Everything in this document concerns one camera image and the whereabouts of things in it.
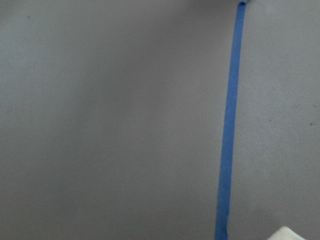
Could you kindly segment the beige long-sleeve printed shirt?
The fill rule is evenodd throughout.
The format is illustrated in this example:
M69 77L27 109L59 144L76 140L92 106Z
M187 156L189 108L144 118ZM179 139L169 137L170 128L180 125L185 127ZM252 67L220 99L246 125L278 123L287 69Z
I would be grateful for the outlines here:
M305 240L290 228L283 226L273 233L267 240Z

